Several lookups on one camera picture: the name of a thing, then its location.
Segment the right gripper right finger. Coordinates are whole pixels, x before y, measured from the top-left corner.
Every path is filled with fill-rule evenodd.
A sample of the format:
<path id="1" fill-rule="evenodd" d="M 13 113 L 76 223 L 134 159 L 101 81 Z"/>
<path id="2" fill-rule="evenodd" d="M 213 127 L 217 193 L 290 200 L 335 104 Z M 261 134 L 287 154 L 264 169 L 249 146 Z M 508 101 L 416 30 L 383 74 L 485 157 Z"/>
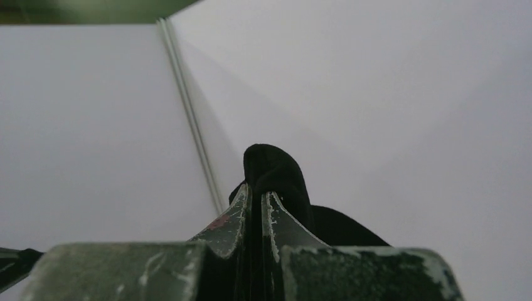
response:
<path id="1" fill-rule="evenodd" d="M 274 262 L 280 262 L 284 246 L 308 246 L 325 248 L 329 245 L 303 226 L 283 206 L 275 192 L 262 195 L 262 235 Z"/>

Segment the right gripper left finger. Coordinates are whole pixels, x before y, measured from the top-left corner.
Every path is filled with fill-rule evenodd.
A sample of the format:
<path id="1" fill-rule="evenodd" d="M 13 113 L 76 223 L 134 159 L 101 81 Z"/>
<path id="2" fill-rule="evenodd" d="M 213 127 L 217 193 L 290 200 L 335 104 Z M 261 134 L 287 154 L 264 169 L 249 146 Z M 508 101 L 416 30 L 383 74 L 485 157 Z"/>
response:
<path id="1" fill-rule="evenodd" d="M 248 184 L 243 183 L 229 207 L 189 241 L 206 243 L 220 258 L 232 257 L 245 244 L 251 205 L 252 192 Z"/>

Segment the black t shirt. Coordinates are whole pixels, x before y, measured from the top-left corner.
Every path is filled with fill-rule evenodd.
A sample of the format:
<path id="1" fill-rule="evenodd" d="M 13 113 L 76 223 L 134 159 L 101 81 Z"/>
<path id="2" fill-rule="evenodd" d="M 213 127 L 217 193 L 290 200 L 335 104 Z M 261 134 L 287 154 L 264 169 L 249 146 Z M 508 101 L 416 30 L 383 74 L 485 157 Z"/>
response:
<path id="1" fill-rule="evenodd" d="M 243 154 L 243 170 L 257 200 L 275 192 L 283 207 L 307 230 L 331 246 L 389 246 L 384 239 L 344 213 L 312 205 L 296 160 L 279 147 L 254 144 Z"/>

